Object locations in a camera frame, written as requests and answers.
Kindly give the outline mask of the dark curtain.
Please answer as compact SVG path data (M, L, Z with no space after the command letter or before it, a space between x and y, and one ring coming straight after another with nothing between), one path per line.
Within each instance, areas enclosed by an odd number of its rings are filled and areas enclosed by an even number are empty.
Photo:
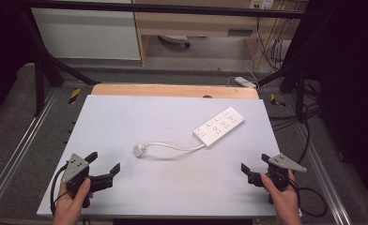
M309 0L296 39L316 44L307 76L321 84L321 101L339 149L368 189L368 0Z
M0 105L17 79L17 71L34 61L29 36L16 14L14 0L0 0Z

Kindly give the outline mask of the aluminium rail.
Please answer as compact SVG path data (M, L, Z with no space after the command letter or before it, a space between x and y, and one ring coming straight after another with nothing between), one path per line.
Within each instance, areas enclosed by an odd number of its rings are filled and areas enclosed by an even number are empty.
M48 112L53 106L55 97L59 94L59 88L52 88L49 94L45 99L45 106L40 111L39 115L35 116L34 119L31 121L30 126L24 133L23 137L21 138L19 144L15 148L12 156L8 160L7 165L5 166L4 170L0 174L0 200L6 191L10 180L12 179L14 173L17 171L21 161L24 158L28 148L30 147L32 141L36 137L38 130L40 129L44 119L46 118Z
M322 192L336 224L351 225L351 219L345 210L345 207L339 197L338 191L333 185L333 182L330 179L330 175L325 168L321 158L317 154L311 137L307 135L306 126L302 123L297 123L296 127L302 140L307 143L306 156L311 163L314 174L316 176L316 180L321 186Z

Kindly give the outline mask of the black metal frame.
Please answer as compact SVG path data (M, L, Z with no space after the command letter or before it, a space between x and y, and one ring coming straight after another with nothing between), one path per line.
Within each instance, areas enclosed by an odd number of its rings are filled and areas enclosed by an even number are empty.
M36 23L30 19L32 8L73 9L87 11L119 11L141 13L164 13L164 14L194 14L213 16L236 16L255 18L285 18L303 19L310 17L310 13L301 11L283 11L271 9L240 9L233 7L196 7L174 5L150 5L131 3L102 3L102 2L79 2L79 1L55 1L55 0L19 0L16 2L17 14L26 31L32 39L35 52L37 109L36 115L45 107L43 77L45 75L52 86L60 87L64 81L57 70L61 68L71 76L86 84L98 84L85 75L57 60L46 49Z

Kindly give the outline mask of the white table mat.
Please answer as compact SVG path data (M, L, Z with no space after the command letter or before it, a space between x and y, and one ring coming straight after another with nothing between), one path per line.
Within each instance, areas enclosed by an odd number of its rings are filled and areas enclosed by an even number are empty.
M193 130L232 107L245 122L208 148ZM142 144L140 156L133 147ZM278 155L260 99L90 95L62 155L98 158L93 175L120 173L83 213L106 218L256 218L274 213L268 194L248 184L241 164L262 172Z

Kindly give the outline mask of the wooden desk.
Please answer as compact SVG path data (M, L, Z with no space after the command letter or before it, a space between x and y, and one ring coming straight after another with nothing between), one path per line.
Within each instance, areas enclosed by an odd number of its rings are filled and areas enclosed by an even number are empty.
M249 8L251 0L131 0L134 4ZM274 0L272 10L303 11L309 0ZM290 40L299 25L297 19L246 18L194 14L134 14L141 60L146 61L152 36L242 38L257 65L265 62L262 54L275 39Z

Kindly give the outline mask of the person's right hand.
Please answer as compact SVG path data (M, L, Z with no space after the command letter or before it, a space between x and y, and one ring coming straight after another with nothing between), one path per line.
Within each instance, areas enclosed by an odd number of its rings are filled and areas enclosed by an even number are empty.
M278 225L301 225L297 192L291 186L280 191L264 173L261 174L261 179L273 200Z

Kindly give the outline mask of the white wall socket plate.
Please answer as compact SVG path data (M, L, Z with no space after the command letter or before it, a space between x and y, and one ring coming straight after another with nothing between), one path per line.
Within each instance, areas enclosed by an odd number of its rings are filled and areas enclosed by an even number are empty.
M249 8L254 9L271 9L274 0L251 0Z

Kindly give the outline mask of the white plug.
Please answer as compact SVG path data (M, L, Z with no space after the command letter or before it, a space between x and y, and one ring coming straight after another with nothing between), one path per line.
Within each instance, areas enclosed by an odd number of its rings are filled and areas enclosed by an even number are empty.
M146 148L142 144L137 144L133 147L133 154L139 158L144 152Z

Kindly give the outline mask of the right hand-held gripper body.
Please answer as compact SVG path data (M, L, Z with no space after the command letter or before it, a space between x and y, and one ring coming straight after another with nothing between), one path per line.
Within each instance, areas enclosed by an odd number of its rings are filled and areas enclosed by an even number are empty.
M280 191L285 191L288 186L294 186L294 181L289 178L288 171L306 173L307 169L299 165L291 158L279 154L275 157L270 157L268 164L268 171L266 175L272 180L273 184ZM259 188L264 188L260 172L252 172L248 177L248 184Z

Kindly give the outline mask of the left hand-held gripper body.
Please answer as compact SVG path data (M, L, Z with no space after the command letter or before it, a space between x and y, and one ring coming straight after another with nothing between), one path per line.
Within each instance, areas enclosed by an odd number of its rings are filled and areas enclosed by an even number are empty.
M82 182L89 178L91 181L90 192L94 193L113 186L114 176L110 172L98 176L89 174L89 165L84 158L72 154L66 171L62 177L62 183L67 186L68 194L75 197Z

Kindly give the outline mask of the person's left hand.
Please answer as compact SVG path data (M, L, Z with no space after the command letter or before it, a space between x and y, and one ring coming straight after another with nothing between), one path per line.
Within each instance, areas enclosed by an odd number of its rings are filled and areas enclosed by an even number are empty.
M80 188L74 198L68 195L67 186L61 184L59 188L60 198L56 201L54 213L54 225L76 225L82 213L84 199L91 198L91 181L89 178L80 185Z

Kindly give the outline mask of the white cabinet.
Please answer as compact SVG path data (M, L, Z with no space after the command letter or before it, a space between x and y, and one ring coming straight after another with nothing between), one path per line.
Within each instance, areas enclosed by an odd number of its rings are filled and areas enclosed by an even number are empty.
M33 8L47 50L57 58L141 58L132 12Z

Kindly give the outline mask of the white floor power strip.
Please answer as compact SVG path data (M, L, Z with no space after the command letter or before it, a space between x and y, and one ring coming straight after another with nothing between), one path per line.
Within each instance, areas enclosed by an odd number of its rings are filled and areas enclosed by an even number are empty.
M243 77L236 77L234 81L242 87L253 88L253 89L256 88L256 85L253 82L250 82L244 79Z

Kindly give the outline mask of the office chair base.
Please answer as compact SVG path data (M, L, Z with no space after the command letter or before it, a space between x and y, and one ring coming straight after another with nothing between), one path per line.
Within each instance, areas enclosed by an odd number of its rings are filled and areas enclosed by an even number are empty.
M185 48L190 48L191 47L191 43L189 42L189 40L185 37L185 36L164 36L161 35L161 39L171 42L171 43L175 43L175 44L182 44Z

